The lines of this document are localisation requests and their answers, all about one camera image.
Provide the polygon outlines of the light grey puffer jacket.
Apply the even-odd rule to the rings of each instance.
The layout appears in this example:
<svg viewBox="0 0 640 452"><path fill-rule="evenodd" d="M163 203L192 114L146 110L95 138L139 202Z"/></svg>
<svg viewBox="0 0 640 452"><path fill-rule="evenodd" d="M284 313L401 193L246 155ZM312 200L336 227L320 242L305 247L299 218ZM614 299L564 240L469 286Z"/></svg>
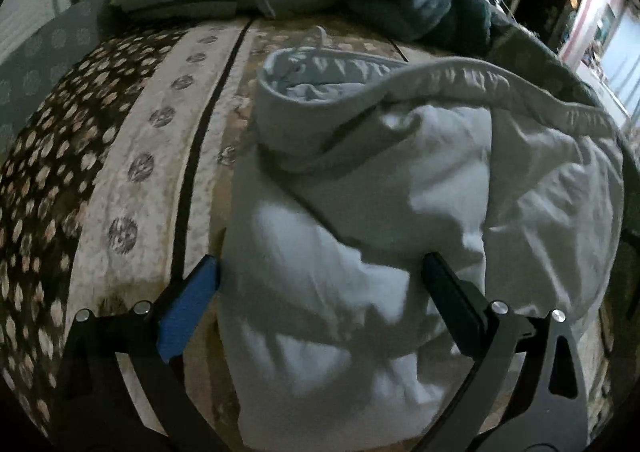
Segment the light grey puffer jacket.
<svg viewBox="0 0 640 452"><path fill-rule="evenodd" d="M219 331L258 451L421 435L468 374L422 258L582 336L623 224L608 113L483 60L304 46L257 72L234 165Z"/></svg>

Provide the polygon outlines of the floral patterned bed blanket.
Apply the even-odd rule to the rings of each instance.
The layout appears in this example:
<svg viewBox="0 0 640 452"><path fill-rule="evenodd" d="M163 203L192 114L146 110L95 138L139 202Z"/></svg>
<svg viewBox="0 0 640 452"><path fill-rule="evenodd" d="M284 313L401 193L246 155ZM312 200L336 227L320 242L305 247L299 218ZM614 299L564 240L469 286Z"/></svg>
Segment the floral patterned bed blanket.
<svg viewBox="0 0 640 452"><path fill-rule="evenodd" d="M128 198L118 175L131 148L129 135L139 135L144 148L160 143L160 135L145 131L142 121L162 101L162 91L162 81L152 79L122 123L122 136L96 176L77 237L68 237L55 221L43 227L21 220L11 228L1 224L1 375L55 451L63 450L51 439L51 413L77 311L89 308L98 317L116 316L137 302L155 302L206 255L219 263L219 287L183 354L186 393L220 444L258 451L246 446L240 434L239 399L219 331L217 303L229 223L190 220L186 210L212 115L204 111L196 123L189 154L171 159L183 178L174 193L179 208L175 218L165 217L148 200Z"/></svg>

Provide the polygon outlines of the white low cabinet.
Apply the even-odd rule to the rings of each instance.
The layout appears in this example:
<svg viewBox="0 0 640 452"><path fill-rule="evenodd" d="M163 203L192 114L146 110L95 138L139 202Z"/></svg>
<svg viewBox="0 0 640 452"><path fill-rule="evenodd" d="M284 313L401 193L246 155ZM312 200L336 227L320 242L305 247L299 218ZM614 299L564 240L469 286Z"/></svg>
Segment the white low cabinet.
<svg viewBox="0 0 640 452"><path fill-rule="evenodd" d="M588 84L612 116L614 123L623 131L639 126L639 84L632 84L630 92L614 92L593 68L579 62L576 74Z"/></svg>

